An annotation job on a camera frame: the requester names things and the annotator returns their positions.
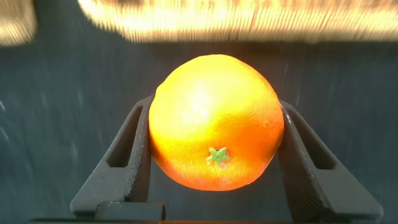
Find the green calyx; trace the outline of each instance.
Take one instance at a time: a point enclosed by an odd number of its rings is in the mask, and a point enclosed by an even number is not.
[[[220,149],[219,151],[210,147],[209,152],[210,152],[211,156],[207,157],[207,159],[206,159],[207,164],[209,164],[211,161],[215,161],[216,164],[218,166],[220,166],[221,162],[229,160],[229,156],[227,155],[227,152],[226,152],[226,147]]]

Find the blurred wooden block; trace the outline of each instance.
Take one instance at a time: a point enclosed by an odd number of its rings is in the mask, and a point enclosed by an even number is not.
[[[397,0],[78,0],[135,42],[397,40]]]
[[[33,0],[0,0],[0,46],[29,42],[36,28]]]

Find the black metal jaw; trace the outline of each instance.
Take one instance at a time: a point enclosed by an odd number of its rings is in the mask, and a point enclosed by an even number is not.
[[[138,102],[111,147],[70,204],[78,217],[161,220],[162,204],[149,191],[148,112],[153,96]],[[278,150],[294,222],[378,222],[382,207],[330,152],[289,104],[280,102],[285,134]]]

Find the dark background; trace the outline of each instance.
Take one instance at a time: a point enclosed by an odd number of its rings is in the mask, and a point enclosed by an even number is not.
[[[380,201],[384,221],[398,220],[397,43],[133,44],[95,28],[76,0],[36,8],[33,43],[0,49],[0,223],[71,217],[70,200],[135,102],[180,64],[219,53],[259,70]],[[268,214],[286,209],[273,200]],[[200,203],[174,206],[169,218],[216,217]],[[257,213],[232,217],[264,219]]]

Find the orange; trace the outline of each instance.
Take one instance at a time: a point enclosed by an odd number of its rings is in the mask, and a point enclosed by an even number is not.
[[[198,190],[254,182],[283,132],[282,109],[270,84],[227,55],[179,66],[157,88],[149,110],[154,160],[171,179]]]

